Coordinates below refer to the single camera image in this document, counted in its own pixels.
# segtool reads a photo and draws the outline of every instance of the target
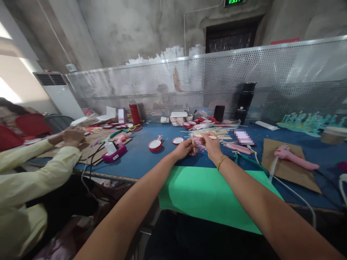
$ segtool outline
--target green cardboard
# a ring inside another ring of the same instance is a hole
[[[246,172],[283,200],[264,172]],[[174,166],[159,202],[161,209],[261,234],[216,168]]]

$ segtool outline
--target white air conditioner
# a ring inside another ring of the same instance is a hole
[[[61,73],[33,72],[44,90],[52,99],[60,113],[74,120],[84,117],[84,113],[70,91]]]

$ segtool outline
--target green exit sign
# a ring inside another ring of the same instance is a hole
[[[246,0],[225,0],[224,7],[230,7],[230,6],[234,6],[237,4],[244,4],[244,3],[246,3]]]

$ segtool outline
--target hand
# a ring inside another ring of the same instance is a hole
[[[171,152],[170,155],[172,155],[176,161],[183,159],[187,156],[187,154],[194,156],[198,152],[198,148],[196,143],[192,144],[192,140],[188,139],[186,141],[183,141],[180,143],[176,149]]]
[[[64,146],[78,147],[85,139],[84,130],[75,126],[69,126],[63,133]]]
[[[209,136],[216,136],[213,132],[208,132],[207,134],[202,134],[202,137],[199,138],[199,141],[202,145],[206,146],[206,150],[208,152],[210,160],[217,164],[219,159],[223,156],[222,151],[220,150],[219,139],[213,140]]]

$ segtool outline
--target metal partition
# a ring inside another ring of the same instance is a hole
[[[189,106],[213,115],[236,110],[242,83],[255,81],[248,119],[280,120],[284,114],[347,114],[347,36],[261,46],[67,74],[84,107],[106,105],[168,116]]]

